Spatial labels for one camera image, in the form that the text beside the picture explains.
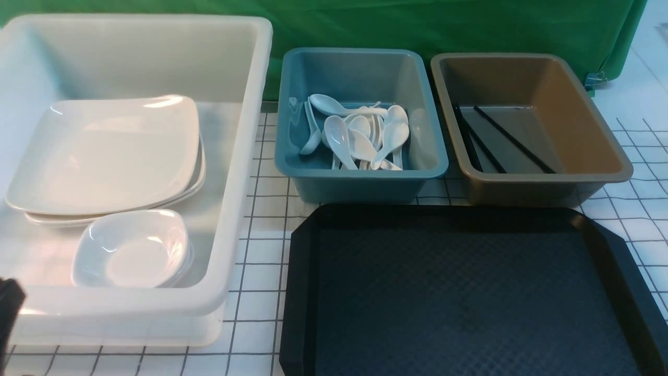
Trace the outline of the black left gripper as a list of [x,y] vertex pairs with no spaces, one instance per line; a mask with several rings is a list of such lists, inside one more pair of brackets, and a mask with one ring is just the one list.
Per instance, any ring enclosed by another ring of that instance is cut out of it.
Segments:
[[18,281],[1,278],[1,366],[6,364],[10,334],[25,299],[26,293]]

